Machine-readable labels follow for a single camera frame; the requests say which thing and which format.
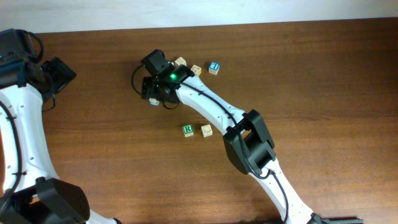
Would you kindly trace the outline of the blue edged wooden block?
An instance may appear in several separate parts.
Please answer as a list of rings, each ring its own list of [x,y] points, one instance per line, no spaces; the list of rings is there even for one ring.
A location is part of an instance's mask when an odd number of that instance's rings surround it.
[[[149,98],[149,103],[151,105],[154,105],[154,106],[159,106],[160,105],[160,101],[156,100],[155,98]]]

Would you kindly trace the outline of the green letter R block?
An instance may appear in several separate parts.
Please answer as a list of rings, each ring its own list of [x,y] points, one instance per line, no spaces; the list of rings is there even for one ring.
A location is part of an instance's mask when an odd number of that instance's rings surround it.
[[[193,126],[191,124],[183,126],[182,129],[186,138],[194,135]]]

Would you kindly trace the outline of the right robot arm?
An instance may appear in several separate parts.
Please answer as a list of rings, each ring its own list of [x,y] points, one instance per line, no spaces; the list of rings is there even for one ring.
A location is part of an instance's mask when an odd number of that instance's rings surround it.
[[[145,68],[150,75],[143,81],[142,96],[182,103],[204,116],[222,134],[230,162],[261,185],[282,223],[321,223],[282,172],[270,132],[256,110],[247,113],[227,103],[184,65],[166,63]]]

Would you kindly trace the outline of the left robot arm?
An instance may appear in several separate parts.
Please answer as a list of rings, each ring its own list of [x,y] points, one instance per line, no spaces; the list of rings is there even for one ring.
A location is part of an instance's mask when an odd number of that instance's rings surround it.
[[[42,106],[75,77],[57,57],[41,66],[29,58],[1,66],[1,223],[119,223],[94,212],[79,186],[60,180],[49,156]]]

